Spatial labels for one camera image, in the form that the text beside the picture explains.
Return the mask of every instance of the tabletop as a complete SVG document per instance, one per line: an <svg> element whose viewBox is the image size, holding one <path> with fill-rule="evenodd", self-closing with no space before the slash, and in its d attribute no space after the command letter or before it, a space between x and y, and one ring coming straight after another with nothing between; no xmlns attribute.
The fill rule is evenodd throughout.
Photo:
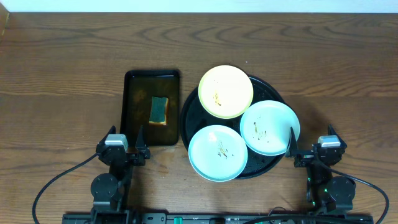
<svg viewBox="0 0 398 224"><path fill-rule="evenodd" d="M54 176L95 152L121 122L124 74L179 69L180 106L202 75L234 65L270 83L296 111L299 146L332 124L348 145L334 166L388 194L398 222L397 14L11 13L0 43L0 220L32 223ZM181 139L151 147L134 168L130 206L168 212L267 214L307 206L305 169L283 158L248 180L216 183L192 169ZM58 179L37 207L41 223L89 212L95 159ZM353 213L377 220L384 199L357 184Z"/></svg>

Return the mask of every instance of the white wall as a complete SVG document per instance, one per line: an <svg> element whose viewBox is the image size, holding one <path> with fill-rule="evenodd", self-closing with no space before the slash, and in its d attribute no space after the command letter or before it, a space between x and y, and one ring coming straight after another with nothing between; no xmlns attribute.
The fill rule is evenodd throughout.
<svg viewBox="0 0 398 224"><path fill-rule="evenodd" d="M398 12L398 0L0 0L10 12Z"/></svg>

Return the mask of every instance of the sponge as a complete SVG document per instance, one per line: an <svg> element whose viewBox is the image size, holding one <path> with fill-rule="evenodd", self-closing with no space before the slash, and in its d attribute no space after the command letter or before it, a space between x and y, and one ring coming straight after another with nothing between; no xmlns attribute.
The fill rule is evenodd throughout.
<svg viewBox="0 0 398 224"><path fill-rule="evenodd" d="M152 97L152 108L150 109L149 124L166 125L166 112L169 106L167 97Z"/></svg>

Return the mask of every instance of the black cable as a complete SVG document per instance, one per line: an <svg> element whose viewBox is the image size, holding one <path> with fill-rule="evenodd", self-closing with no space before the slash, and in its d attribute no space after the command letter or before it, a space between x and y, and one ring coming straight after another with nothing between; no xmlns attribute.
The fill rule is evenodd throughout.
<svg viewBox="0 0 398 224"><path fill-rule="evenodd" d="M380 224L380 223L383 221L384 217L387 215L388 208L389 208L389 205L390 205L390 201L389 201L389 199L388 199L387 194L386 194L383 190L381 190L378 186L376 186L376 185L374 185L374 184L371 184L371 183L369 183L369 182L366 182L365 180L361 180L361 179L356 178L356 177L354 177L354 176L352 176L352 175L348 175L348 174L342 173L342 172L340 172L340 171L334 170L334 169L332 169L332 168L326 166L326 165L319 159L318 152L315 150L314 153L315 153L315 159L318 161L318 163L319 163L323 168L325 168L325 169L327 169L327 170L329 170L329 171L331 171L331 172L334 172L335 174L338 174L338 175L340 175L340 176L347 177L347 178L349 178L349 179L351 179L351 180L355 180L355 181L358 181L358 182L360 182L360 183L362 183L362 184L364 184L364 185L367 185L367 186L369 186L369 187L372 187L372 188L378 190L378 191L383 195L384 200L386 201L386 206L384 207L384 211L383 211L383 213L381 214L381 217L380 217L379 220L376 222L376 224Z"/></svg>
<svg viewBox="0 0 398 224"><path fill-rule="evenodd" d="M268 213L267 216L270 216L270 215L272 214L272 212L274 212L274 210L277 209L277 208L281 208L281 209L287 211L286 208L284 208L284 207L276 206L275 208L271 209L271 211Z"/></svg>
<svg viewBox="0 0 398 224"><path fill-rule="evenodd" d="M324 217L324 216L311 216L311 215L275 215L272 217L262 217L254 220L247 221L243 224L256 224L259 222L269 222L273 220L306 220L316 221L325 223L337 223L337 224L360 224L361 222L354 222L351 220L345 220L342 218Z"/></svg>
<svg viewBox="0 0 398 224"><path fill-rule="evenodd" d="M33 216L33 221L35 221L35 224L40 224L39 221L38 221L38 219L37 219L37 216L36 216L36 206L37 206L37 202L39 201L40 196L42 196L44 190L47 189L47 187L49 187L50 184L54 183L54 181L56 181L58 178L60 178L60 177L62 177L63 175L65 175L65 174L67 174L67 173L69 173L69 172L71 172L71 171L74 171L75 169L77 169L77 168L83 166L84 164L86 164L87 162L91 161L92 159L94 159L94 158L95 158L96 156L98 156L98 155L99 155L99 153L96 153L96 154L92 155L92 156L91 156L90 158L88 158L86 161L84 161L84 162L78 164L77 166L74 166L74 167L68 169L67 171L65 171L65 172L63 172L63 173L61 173L61 174L59 174L59 175L57 175L57 176L54 177L52 180L50 180L46 185L44 185L44 187L42 188L42 190L37 194L36 199L35 199L35 202L33 203L33 206L32 206L32 216Z"/></svg>

